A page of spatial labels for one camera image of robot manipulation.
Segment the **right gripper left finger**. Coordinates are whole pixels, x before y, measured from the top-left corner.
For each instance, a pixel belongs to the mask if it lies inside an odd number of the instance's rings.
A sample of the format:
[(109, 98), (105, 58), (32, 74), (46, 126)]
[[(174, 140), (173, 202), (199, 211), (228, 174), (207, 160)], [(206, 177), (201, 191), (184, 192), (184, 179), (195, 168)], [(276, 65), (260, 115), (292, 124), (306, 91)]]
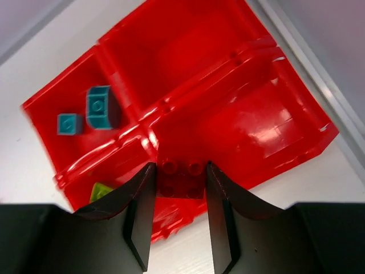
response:
[(2, 273), (143, 273), (156, 165), (74, 213), (54, 204), (1, 205)]

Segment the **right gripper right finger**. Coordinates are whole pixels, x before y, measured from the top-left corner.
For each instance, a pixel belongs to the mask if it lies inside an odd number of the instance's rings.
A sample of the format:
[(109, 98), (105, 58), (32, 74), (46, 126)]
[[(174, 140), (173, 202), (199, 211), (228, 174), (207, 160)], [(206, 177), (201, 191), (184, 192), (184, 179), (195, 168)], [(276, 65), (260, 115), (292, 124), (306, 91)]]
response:
[(364, 204), (278, 208), (214, 163), (206, 201), (215, 273), (363, 273)]

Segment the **green square lego brick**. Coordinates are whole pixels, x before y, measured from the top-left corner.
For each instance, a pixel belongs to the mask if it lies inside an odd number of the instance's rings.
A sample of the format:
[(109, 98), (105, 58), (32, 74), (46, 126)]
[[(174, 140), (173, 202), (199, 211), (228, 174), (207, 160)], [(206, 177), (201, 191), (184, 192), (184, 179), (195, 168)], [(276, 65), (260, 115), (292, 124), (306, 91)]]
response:
[(92, 187), (92, 191), (91, 191), (91, 195), (90, 195), (90, 203), (93, 203), (93, 202), (99, 200), (100, 198), (107, 195), (111, 191), (113, 191), (112, 187), (109, 187), (101, 182), (96, 182)]

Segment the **red small lego brick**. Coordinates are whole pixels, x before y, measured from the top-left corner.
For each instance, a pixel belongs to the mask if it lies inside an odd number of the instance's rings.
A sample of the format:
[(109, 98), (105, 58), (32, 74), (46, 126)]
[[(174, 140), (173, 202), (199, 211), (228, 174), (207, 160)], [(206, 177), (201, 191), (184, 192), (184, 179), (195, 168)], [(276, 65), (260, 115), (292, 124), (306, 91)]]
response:
[(157, 195), (174, 199), (202, 199), (206, 162), (196, 158), (164, 158), (157, 162)]

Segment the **blue small lego brick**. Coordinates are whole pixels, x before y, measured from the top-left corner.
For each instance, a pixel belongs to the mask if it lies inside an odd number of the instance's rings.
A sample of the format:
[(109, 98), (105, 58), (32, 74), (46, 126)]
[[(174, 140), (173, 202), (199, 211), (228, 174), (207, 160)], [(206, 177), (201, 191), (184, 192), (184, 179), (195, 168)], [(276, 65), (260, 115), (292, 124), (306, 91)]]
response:
[(83, 132), (83, 117), (76, 113), (63, 113), (57, 116), (58, 135), (79, 135)]

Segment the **blue oval lego brick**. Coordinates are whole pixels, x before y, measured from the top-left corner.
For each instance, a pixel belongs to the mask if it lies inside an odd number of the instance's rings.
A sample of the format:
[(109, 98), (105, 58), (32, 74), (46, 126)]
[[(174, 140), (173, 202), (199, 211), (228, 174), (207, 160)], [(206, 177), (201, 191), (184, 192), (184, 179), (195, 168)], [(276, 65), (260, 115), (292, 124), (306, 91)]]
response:
[(94, 86), (86, 95), (86, 121), (96, 130), (112, 130), (121, 122), (121, 108), (111, 86)]

